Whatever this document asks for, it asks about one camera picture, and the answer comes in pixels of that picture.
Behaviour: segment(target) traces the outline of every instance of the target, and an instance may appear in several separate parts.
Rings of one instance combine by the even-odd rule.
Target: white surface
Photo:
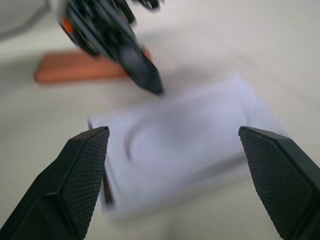
[[[319,9],[318,0],[168,0],[160,14],[134,12],[137,36],[168,91],[236,69],[320,165]],[[86,128],[87,116],[156,98],[127,81],[36,86],[32,73],[40,54],[71,46],[53,16],[0,43],[1,225],[35,176]],[[96,211],[87,239],[280,238],[246,178],[127,225]]]
[[[99,198],[116,218],[248,176],[241,126],[287,135],[238,74],[90,122],[110,129],[105,168],[115,204]]]

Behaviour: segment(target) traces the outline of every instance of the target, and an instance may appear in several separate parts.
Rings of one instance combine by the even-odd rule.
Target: white table
[[[174,0],[156,15],[133,10],[167,89],[237,70],[320,165],[319,8],[316,0]],[[129,81],[37,86],[40,55],[70,47],[52,16],[0,42],[1,225],[66,141],[86,129],[87,116],[155,98]],[[128,224],[95,211],[87,239],[280,238],[248,176]]]

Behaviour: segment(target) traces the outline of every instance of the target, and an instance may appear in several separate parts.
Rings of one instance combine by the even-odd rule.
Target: orange wooden block
[[[151,59],[150,53],[144,53]],[[82,51],[48,53],[34,74],[37,83],[63,83],[128,78],[123,68],[104,57],[91,57]]]

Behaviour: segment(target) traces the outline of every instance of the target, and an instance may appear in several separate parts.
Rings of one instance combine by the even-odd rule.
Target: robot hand
[[[134,0],[149,10],[160,0]],[[126,0],[63,0],[58,21],[70,39],[89,55],[119,63],[141,88],[164,93],[156,66],[140,49],[131,28],[135,16]]]

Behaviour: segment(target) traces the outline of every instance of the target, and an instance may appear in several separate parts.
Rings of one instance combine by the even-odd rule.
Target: black mechanical part
[[[148,9],[159,7],[158,0],[140,3]],[[164,93],[158,69],[140,49],[130,26],[135,16],[126,0],[69,0],[62,6],[62,15],[74,27],[68,34],[76,45],[93,57],[103,55],[119,63],[140,88]]]
[[[290,138],[241,127],[258,196],[284,240],[320,239],[320,168]]]
[[[105,175],[109,134],[107,127],[99,127],[71,138],[32,183],[1,228],[0,239],[83,240]]]

